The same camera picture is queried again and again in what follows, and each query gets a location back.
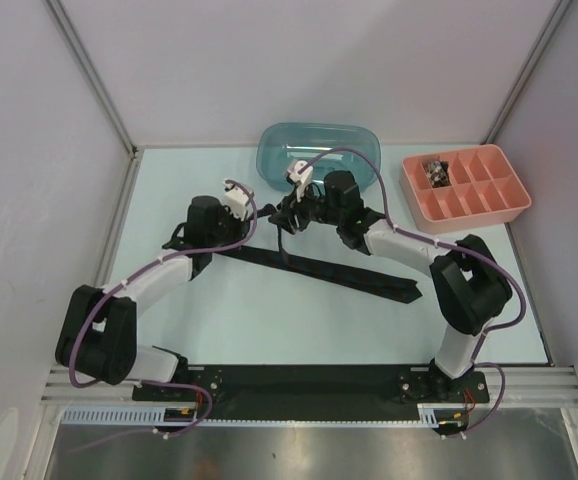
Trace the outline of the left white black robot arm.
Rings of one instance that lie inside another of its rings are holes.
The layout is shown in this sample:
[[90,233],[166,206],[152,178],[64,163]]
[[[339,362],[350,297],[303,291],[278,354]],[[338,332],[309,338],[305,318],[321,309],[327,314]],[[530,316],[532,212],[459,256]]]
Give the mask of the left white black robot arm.
[[177,287],[192,281],[215,253],[243,246],[256,227],[256,207],[240,188],[221,199],[192,199],[186,221],[158,256],[129,277],[102,287],[82,285],[70,298],[56,346],[56,361],[76,388],[104,382],[155,382],[166,398],[183,397],[190,376],[182,357],[138,342],[138,320]]

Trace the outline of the aluminium extrusion rail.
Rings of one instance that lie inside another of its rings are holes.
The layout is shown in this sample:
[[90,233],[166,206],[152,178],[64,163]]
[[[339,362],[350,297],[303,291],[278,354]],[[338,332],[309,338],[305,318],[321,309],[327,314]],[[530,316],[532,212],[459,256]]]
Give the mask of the aluminium extrusion rail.
[[[578,377],[571,367],[505,366],[505,379],[497,371],[482,370],[491,395],[505,387],[504,408],[578,408]],[[67,370],[54,367],[50,371],[40,397],[43,405],[134,405],[134,385],[123,382],[117,386],[96,384],[84,389],[71,385]]]

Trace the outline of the rolled tie in tray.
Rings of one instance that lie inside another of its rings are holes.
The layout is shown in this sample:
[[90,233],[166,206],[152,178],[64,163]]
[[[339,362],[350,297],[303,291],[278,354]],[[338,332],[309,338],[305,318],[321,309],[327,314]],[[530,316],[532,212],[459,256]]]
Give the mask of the rolled tie in tray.
[[449,163],[440,159],[430,159],[423,163],[425,176],[432,188],[443,188],[451,185]]

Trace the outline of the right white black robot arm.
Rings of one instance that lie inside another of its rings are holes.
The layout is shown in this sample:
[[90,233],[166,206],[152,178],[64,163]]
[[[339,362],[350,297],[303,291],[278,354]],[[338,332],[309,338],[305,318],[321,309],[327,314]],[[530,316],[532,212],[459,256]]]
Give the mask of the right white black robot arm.
[[395,261],[431,278],[447,326],[429,366],[429,391],[442,401],[455,400],[466,389],[472,355],[485,327],[512,296],[511,285],[496,269],[485,242],[469,235],[450,248],[436,241],[427,243],[418,233],[399,232],[385,213],[364,204],[348,171],[328,173],[322,194],[316,192],[309,168],[296,166],[285,178],[292,192],[278,204],[271,223],[290,234],[310,223],[334,226],[349,249]]

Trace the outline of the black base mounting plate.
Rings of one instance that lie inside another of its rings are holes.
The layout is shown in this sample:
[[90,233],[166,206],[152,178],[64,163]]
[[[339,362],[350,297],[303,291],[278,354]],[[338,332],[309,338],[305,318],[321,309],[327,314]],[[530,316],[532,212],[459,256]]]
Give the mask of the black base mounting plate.
[[132,398],[187,402],[222,421],[387,422],[416,420],[423,404],[448,420],[490,394],[481,372],[447,380],[422,365],[184,365],[170,387],[137,387]]

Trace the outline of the dark striped necktie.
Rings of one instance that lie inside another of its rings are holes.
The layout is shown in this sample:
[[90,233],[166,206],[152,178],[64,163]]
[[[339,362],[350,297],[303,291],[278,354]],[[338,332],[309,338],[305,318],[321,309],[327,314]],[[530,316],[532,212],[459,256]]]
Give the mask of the dark striped necktie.
[[[217,232],[218,214],[222,207],[225,206],[216,204],[203,214],[200,235],[206,247],[217,247],[214,235]],[[410,304],[422,297],[417,282],[411,279],[291,255],[283,247],[282,234],[283,230],[277,227],[275,250],[241,246],[225,250],[221,254],[235,260],[303,275],[403,304]]]

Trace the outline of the pink compartment organizer tray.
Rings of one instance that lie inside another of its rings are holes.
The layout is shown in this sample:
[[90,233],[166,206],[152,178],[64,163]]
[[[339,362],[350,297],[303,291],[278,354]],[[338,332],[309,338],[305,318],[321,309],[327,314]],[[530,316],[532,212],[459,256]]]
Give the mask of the pink compartment organizer tray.
[[[430,159],[449,163],[451,185],[432,188],[423,170]],[[406,157],[399,183],[418,230],[444,234],[515,220],[532,199],[503,150],[486,144]]]

